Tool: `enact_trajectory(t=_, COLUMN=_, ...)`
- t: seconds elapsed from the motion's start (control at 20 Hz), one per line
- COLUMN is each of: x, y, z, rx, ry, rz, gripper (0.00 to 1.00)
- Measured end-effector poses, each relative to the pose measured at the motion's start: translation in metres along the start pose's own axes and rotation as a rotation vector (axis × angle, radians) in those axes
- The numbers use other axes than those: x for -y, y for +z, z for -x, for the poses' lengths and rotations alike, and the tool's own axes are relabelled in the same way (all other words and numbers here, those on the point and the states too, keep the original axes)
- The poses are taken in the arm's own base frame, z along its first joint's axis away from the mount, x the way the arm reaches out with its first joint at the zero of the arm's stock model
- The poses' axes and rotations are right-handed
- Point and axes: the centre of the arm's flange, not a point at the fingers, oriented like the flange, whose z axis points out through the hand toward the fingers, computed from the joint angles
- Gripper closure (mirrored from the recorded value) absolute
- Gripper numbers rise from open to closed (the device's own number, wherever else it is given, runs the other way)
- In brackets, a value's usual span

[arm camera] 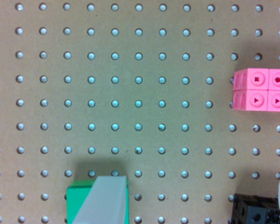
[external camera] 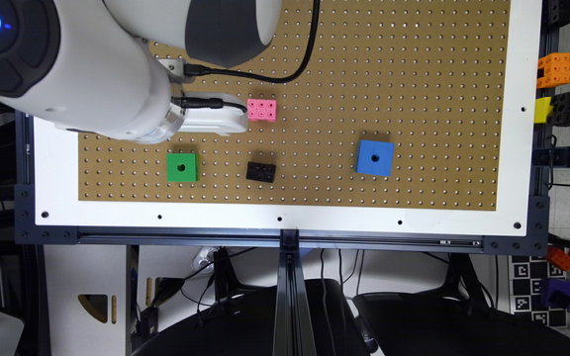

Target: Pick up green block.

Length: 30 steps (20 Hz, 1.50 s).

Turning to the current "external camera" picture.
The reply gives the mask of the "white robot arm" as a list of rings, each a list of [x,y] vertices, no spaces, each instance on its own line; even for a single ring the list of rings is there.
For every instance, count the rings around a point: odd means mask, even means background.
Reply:
[[[223,68],[264,52],[273,0],[0,0],[0,102],[66,131],[159,143],[248,124],[226,93],[188,92],[191,60]]]

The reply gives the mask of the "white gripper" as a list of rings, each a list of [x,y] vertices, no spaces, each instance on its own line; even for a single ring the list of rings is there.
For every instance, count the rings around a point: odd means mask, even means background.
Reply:
[[[181,133],[230,135],[247,130],[248,108],[234,95],[219,92],[185,92],[172,104],[183,115]]]

